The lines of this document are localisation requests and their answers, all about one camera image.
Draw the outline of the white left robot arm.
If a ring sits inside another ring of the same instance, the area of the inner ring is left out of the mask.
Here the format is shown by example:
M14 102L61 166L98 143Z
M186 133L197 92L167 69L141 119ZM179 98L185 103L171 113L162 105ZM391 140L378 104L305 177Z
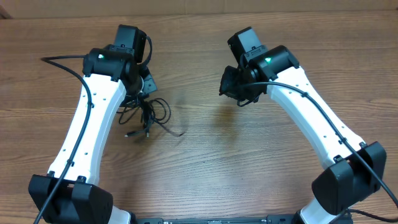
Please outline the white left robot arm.
M106 47L83 56L78 74L82 89L65 141L45 175L33 175L29 194L47 223L135 223L136 216L114 205L99 187L100 164L113 119L122 106L143 109L145 133L150 127L146 98L156 91L148 69L150 37L134 26L120 25Z

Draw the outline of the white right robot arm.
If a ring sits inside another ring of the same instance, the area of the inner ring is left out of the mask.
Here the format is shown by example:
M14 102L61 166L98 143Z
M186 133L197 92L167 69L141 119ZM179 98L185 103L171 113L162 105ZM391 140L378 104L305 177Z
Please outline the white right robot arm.
M350 222L349 208L381 188L385 149L365 143L334 114L287 47L268 49L252 27L235 33L228 45L238 66L225 68L220 94L240 107L269 95L303 132L323 167L312 182L314 199L292 223Z

